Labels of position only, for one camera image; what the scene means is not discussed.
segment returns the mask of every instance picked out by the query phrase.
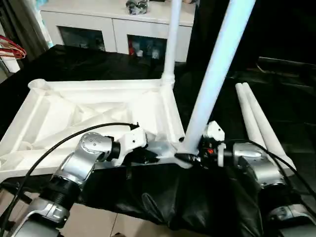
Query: black cloth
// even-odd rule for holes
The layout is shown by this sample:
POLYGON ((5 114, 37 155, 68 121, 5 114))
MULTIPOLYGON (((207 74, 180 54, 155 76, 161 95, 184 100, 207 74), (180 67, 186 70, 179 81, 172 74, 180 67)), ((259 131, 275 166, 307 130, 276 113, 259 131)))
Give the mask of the black cloth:
MULTIPOLYGON (((0 137, 27 96, 28 82, 101 79, 157 79, 156 61, 117 53, 57 45, 0 84, 0 137)), ((174 94, 184 128, 187 127, 204 72, 176 69, 174 94)), ((298 171, 315 188, 315 87, 306 78, 244 72, 227 78, 210 120, 216 120, 226 138, 247 138, 235 91, 237 82, 249 82, 298 171)), ((50 175, 32 176, 29 191, 38 192, 50 175)), ((5 182, 15 184, 21 178, 5 182)), ((234 169, 202 170, 177 165, 120 167, 95 171, 85 185, 80 203, 210 236, 263 235, 258 189, 234 169)))

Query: white cabinet top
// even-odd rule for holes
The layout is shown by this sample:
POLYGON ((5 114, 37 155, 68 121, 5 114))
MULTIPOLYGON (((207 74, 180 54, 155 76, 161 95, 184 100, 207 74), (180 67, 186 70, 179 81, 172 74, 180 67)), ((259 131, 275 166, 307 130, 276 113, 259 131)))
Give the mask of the white cabinet top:
MULTIPOLYGON (((41 10, 169 24, 170 0, 149 2, 149 11, 142 15, 128 14, 125 3, 126 0, 49 0, 41 7, 41 10)), ((182 3, 180 25, 192 26, 194 13, 195 4, 182 3)))

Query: white cabinet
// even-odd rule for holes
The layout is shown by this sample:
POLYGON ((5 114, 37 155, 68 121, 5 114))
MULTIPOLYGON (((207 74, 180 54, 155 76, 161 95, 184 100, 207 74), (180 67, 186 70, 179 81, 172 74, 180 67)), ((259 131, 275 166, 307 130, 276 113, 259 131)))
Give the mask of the white cabinet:
POLYGON ((53 44, 116 52, 111 18, 42 11, 53 44))
MULTIPOLYGON (((168 38, 169 25, 166 24, 113 19, 113 26, 118 53, 129 53, 128 36, 141 36, 159 39, 168 38)), ((191 31, 191 27, 179 27, 176 49, 177 62, 185 62, 187 60, 191 31)))
MULTIPOLYGON (((49 0, 41 15, 53 44, 129 54, 134 45, 144 56, 163 58, 171 14, 171 1, 151 1, 143 15, 129 15, 126 0, 49 0)), ((187 59, 195 5, 182 4, 176 61, 187 59)))

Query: white pipe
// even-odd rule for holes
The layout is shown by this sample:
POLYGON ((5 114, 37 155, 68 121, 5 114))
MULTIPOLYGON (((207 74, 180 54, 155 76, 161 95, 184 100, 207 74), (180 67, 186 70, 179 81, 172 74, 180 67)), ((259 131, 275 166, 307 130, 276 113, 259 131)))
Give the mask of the white pipe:
MULTIPOLYGON (((251 110, 253 112, 253 115, 256 118, 257 124, 259 126, 261 135, 265 141, 265 144, 267 146, 267 149, 274 153, 275 155, 279 156, 283 160, 285 160, 287 163, 289 163, 293 168, 295 168, 295 165, 293 161, 286 155, 280 141, 278 140, 275 132, 273 131, 267 117, 265 116, 264 112, 262 111, 255 95, 253 94, 250 86, 248 83, 242 84, 243 89, 245 91, 245 94, 247 96, 247 99, 249 101, 249 104, 251 106, 251 110)), ((288 168, 285 164, 281 163, 282 167, 288 168)))
POLYGON ((191 115, 183 149, 196 153, 256 0, 230 0, 191 115))
POLYGON ((172 0, 171 17, 169 24, 169 33, 167 40, 167 48, 164 61, 164 70, 161 76, 162 84, 174 85, 174 64, 176 57, 177 36, 180 24, 182 0, 172 0))
POLYGON ((254 141, 259 145, 263 146, 264 148, 266 148, 266 144, 262 138, 256 119, 252 113, 250 104, 248 102, 242 84, 237 83, 235 87, 249 140, 254 141))

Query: tiled floor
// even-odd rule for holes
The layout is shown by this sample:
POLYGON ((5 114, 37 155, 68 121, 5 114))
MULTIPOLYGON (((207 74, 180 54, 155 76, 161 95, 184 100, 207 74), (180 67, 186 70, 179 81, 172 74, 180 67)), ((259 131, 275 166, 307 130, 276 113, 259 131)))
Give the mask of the tiled floor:
MULTIPOLYGON (((0 214, 4 212, 12 197, 7 192, 0 194, 0 214)), ((20 201, 10 219, 16 220, 26 208, 27 205, 20 201)), ((124 234, 126 237, 203 237, 185 230, 171 231, 165 226, 158 226, 149 221, 79 204, 73 206, 70 218, 60 232, 65 237, 110 237, 116 233, 124 234)))

